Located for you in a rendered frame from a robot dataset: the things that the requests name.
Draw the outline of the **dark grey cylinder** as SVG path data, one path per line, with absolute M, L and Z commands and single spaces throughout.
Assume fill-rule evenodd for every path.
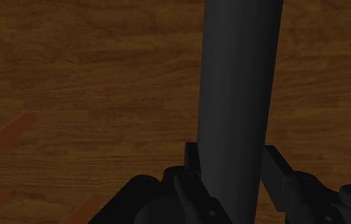
M 205 0 L 197 145 L 232 224 L 254 224 L 284 0 Z

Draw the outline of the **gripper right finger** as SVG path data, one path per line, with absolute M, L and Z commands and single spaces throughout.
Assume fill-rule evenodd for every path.
M 274 146 L 265 146 L 261 181 L 285 224 L 351 224 L 351 184 L 334 191 L 313 174 L 295 171 Z

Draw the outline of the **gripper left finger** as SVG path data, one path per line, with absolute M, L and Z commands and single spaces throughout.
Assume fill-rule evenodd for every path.
M 196 143 L 185 144 L 184 165 L 168 167 L 162 180 L 131 178 L 88 224 L 232 224 L 201 181 Z

